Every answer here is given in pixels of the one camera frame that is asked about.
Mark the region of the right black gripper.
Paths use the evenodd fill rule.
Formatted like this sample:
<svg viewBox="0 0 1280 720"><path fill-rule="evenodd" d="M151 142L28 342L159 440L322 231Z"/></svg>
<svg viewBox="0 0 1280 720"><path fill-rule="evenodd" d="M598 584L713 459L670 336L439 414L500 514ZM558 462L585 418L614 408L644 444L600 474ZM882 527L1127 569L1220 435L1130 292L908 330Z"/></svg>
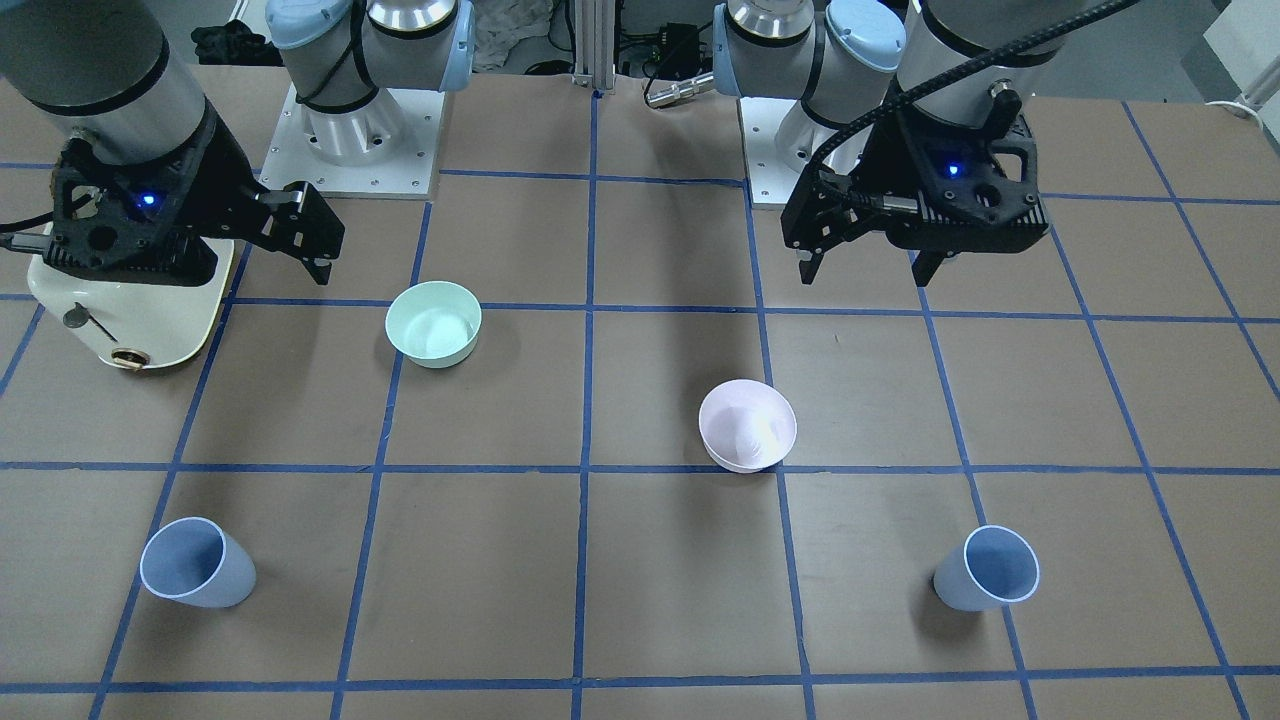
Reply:
<svg viewBox="0 0 1280 720"><path fill-rule="evenodd" d="M52 174L47 266L87 281L201 286L214 275L207 240L242 240L300 261L326 286L346 228L308 182L259 183L225 122L207 109L177 149L109 164L86 132L63 146Z"/></svg>

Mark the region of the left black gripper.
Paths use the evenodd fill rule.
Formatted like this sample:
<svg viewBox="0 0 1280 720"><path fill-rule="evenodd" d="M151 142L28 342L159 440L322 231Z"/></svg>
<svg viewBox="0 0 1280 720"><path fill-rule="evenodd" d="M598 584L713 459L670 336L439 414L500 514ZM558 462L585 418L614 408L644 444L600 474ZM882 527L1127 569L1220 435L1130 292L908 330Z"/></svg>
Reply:
<svg viewBox="0 0 1280 720"><path fill-rule="evenodd" d="M1023 252L1050 232L1037 164L1019 97L993 99L977 128L909 105L873 124L851 172L801 174L783 209L783 243L812 286L827 252L881 232L918 252L911 277L925 288L951 254Z"/></svg>

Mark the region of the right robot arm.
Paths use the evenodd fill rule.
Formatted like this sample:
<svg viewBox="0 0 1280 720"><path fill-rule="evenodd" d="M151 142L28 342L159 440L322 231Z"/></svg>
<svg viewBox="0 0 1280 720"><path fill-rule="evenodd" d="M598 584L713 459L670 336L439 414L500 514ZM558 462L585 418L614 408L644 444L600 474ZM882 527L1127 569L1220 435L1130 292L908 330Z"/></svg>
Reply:
<svg viewBox="0 0 1280 720"><path fill-rule="evenodd" d="M394 90L470 81L471 1L270 1L265 17L303 136L329 163L399 141ZM67 137L51 210L5 224L4 249L83 281L201 287L210 241L242 240L329 282L340 219L307 181L257 182L143 3L5 1L3 76Z"/></svg>

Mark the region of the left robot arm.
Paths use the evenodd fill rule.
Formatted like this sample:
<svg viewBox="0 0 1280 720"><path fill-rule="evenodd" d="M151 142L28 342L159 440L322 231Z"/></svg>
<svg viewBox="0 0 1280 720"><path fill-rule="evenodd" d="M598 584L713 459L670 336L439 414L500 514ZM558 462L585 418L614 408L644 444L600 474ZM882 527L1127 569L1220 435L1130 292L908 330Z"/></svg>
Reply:
<svg viewBox="0 0 1280 720"><path fill-rule="evenodd" d="M724 1L718 92L786 100L796 173L783 243L804 284L881 233L927 286L960 254L1016 254L1050 231L1024 104L1083 1Z"/></svg>

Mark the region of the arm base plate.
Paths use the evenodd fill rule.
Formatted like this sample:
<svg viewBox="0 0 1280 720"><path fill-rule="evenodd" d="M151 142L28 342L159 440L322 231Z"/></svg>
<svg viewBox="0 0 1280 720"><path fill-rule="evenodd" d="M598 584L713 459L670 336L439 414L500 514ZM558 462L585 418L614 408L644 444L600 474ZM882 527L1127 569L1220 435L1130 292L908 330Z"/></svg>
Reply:
<svg viewBox="0 0 1280 720"><path fill-rule="evenodd" d="M365 108L326 114L298 104L289 87L259 178L271 190L306 181L328 199L426 201L447 100L384 88Z"/></svg>
<svg viewBox="0 0 1280 720"><path fill-rule="evenodd" d="M741 97L739 115L751 204L780 210L812 154L812 122L790 99Z"/></svg>

